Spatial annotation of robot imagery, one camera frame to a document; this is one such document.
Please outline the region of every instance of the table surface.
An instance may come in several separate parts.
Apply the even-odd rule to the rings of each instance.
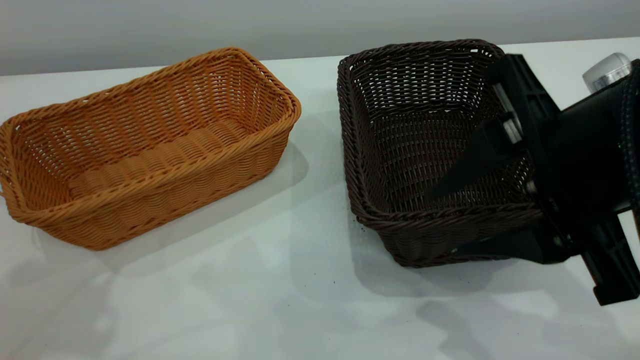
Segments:
[[[640,38],[503,48],[565,108]],[[638,359],[640,300],[600,307],[580,258],[393,262],[349,210],[340,59],[265,61],[303,105],[275,171],[123,245],[68,245],[0,200],[0,359]],[[156,69],[0,77],[0,119]]]

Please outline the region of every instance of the wicker basket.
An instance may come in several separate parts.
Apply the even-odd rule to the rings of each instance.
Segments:
[[[459,192],[425,201],[474,128],[502,107],[483,69],[502,56],[482,40],[388,45],[340,62],[338,98],[351,210],[404,266],[485,259],[455,249],[538,218],[523,158]]]
[[[11,216],[92,250],[267,176],[300,102],[241,49],[211,51],[0,127]]]

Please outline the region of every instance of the white wall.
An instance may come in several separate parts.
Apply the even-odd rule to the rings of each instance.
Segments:
[[[639,19],[638,0],[0,0],[0,74],[168,65],[227,45],[272,59],[627,37]]]

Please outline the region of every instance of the brown wicker basket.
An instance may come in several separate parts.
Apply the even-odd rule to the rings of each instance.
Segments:
[[[503,112],[483,69],[504,53],[482,40],[388,45],[339,65],[338,98],[351,210],[404,266],[456,257],[470,241],[538,218],[523,158],[457,193],[425,201],[474,128]]]
[[[11,216],[92,250],[267,176],[300,102],[241,49],[211,51],[0,127]]]

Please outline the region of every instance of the basket rim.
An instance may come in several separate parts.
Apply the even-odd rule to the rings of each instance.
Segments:
[[[135,86],[144,86],[148,83],[163,79],[166,76],[179,74],[181,70],[196,63],[213,59],[219,60],[221,58],[231,56],[238,57],[247,64],[252,65],[250,71],[256,72],[268,87],[271,87],[272,90],[285,99],[287,109],[279,120],[265,129],[257,131],[256,133],[241,139],[237,143],[223,148],[220,152],[205,154],[204,156],[192,161],[176,165],[168,169],[158,170],[145,177],[133,179],[118,186],[113,186],[57,206],[51,206],[49,208],[39,210],[33,210],[27,206],[26,201],[24,200],[22,188],[19,186],[15,175],[16,164],[15,159],[12,156],[11,138],[12,134],[14,134],[15,128],[20,123],[38,118],[46,120],[47,117],[53,115],[61,115],[68,111],[82,108],[83,106],[95,105],[104,99],[124,94],[129,91],[130,88],[134,88]],[[4,162],[4,168],[9,169],[9,174],[3,174],[0,172],[0,183],[3,186],[3,195],[7,203],[9,214],[11,214],[14,219],[37,227],[57,224],[72,218],[81,217],[84,214],[92,212],[94,209],[101,208],[108,204],[114,204],[125,198],[135,197],[149,187],[157,188],[169,182],[194,174],[195,172],[198,172],[199,170],[214,163],[221,163],[238,153],[242,153],[249,148],[264,142],[268,138],[278,136],[285,131],[290,131],[295,122],[300,118],[300,115],[301,104],[298,98],[293,95],[293,93],[286,88],[258,59],[238,47],[224,47],[188,58],[187,60],[174,65],[163,67],[150,74],[84,97],[64,103],[43,106],[41,108],[25,111],[12,116],[5,121],[2,126],[0,126],[0,152],[4,152],[4,154],[0,154],[0,163]]]
[[[408,51],[425,50],[425,49],[441,49],[450,45],[456,47],[461,46],[479,46],[489,49],[494,55],[501,56],[504,54],[502,49],[495,44],[480,39],[461,39],[451,41],[433,41],[433,42],[412,42],[403,44],[390,44],[383,47],[368,49],[360,53],[349,55],[343,58],[338,65],[338,94],[340,102],[340,123],[342,124],[342,139],[345,158],[349,158],[353,166],[349,167],[345,161],[345,173],[347,177],[347,185],[349,199],[351,201],[352,210],[358,216],[358,221],[363,224],[374,225],[378,227],[392,226],[389,222],[414,223],[417,220],[436,220],[444,217],[459,214],[459,216],[476,215],[482,213],[506,213],[517,212],[528,209],[534,209],[533,203],[507,203],[499,205],[487,206],[460,206],[457,208],[434,209],[428,211],[393,211],[387,212],[378,209],[370,200],[369,194],[364,190],[364,168],[359,154],[361,139],[358,132],[353,126],[354,117],[351,116],[354,110],[354,94],[353,82],[351,80],[351,66],[358,61],[379,58],[380,56],[400,55]]]

